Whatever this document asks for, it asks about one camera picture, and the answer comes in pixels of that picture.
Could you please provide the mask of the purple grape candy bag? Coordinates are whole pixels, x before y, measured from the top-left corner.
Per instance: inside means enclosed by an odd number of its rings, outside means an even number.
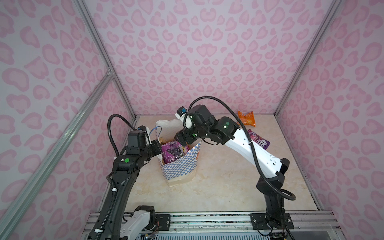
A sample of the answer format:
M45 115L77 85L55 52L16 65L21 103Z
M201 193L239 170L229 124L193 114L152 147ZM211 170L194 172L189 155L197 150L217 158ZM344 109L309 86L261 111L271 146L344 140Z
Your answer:
M189 146L182 146L178 141L173 140L162 145L162 157L164 164L175 162L185 156L189 151Z

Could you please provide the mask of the blue checkered paper bag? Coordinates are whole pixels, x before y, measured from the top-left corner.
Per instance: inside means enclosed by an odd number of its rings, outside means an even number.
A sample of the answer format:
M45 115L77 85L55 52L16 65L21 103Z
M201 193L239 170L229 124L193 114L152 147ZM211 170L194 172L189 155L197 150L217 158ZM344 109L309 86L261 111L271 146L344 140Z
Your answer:
M177 132L183 129L179 120L162 120L155 123L152 132L161 145L175 140ZM201 149L201 142L194 142L189 146L187 154L175 162L164 164L162 154L158 156L162 174L169 187L185 184L193 180L196 175L198 157Z

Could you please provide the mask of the small orange snack packet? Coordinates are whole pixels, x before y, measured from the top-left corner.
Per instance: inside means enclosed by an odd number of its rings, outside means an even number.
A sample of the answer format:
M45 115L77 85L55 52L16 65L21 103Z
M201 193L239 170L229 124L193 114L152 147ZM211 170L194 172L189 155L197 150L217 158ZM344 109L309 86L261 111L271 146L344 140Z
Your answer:
M256 126L256 121L255 121L253 112L244 114L241 111L238 111L238 117L244 125L252 126L252 127Z

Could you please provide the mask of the purple Fox's candy bag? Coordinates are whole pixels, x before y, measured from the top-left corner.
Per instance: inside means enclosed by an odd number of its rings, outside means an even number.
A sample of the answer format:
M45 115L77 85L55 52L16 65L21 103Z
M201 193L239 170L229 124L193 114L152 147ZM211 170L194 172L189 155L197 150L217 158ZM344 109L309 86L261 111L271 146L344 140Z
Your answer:
M262 137L260 137L258 134L256 134L255 132L253 132L252 130L248 130L248 133L251 137L251 139L256 143L258 144L260 147L262 147L263 149L267 150L268 147L270 146L270 142Z

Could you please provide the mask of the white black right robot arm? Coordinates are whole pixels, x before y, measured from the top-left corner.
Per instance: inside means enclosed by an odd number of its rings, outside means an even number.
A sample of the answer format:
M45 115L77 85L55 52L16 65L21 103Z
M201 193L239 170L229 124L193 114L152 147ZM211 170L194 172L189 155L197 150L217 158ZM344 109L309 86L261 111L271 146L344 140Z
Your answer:
M183 129L176 133L175 139L183 146L196 140L209 139L224 145L253 164L260 178L257 189L264 195L265 214L252 214L255 230L292 230L291 216L285 211L284 197L293 198L294 194L282 188L285 173L289 168L288 159L279 159L251 140L248 131L242 129L229 117L217 120L204 105L196 105L190 111L180 107L176 117L183 122Z

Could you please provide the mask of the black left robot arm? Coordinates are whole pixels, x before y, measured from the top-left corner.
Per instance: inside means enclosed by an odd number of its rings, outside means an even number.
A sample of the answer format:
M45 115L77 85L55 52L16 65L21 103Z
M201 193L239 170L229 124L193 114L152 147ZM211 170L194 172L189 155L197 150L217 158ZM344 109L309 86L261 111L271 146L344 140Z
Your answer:
M116 158L107 175L110 188L100 215L88 235L89 240L134 240L143 230L157 227L156 211L152 206L139 206L123 224L125 207L141 168L151 158L161 154L159 141L151 141L148 128L140 126L128 133L128 143L118 150L113 137L109 137Z

